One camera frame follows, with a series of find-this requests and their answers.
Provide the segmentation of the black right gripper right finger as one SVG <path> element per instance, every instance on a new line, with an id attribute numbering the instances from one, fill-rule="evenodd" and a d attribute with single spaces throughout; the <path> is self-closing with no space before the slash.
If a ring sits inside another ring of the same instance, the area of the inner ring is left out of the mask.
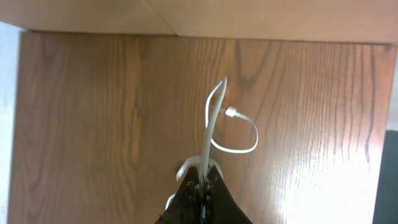
<path id="1" fill-rule="evenodd" d="M 252 224 L 234 201 L 215 166 L 209 169 L 205 181 L 205 223 Z"/>

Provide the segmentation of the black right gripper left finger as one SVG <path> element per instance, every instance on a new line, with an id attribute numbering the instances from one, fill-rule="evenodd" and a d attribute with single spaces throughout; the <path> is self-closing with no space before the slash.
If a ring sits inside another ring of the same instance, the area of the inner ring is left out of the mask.
<path id="1" fill-rule="evenodd" d="M 155 224 L 197 224 L 201 223 L 201 196 L 196 186 L 199 184 L 196 167 L 190 167 L 180 187 Z"/>

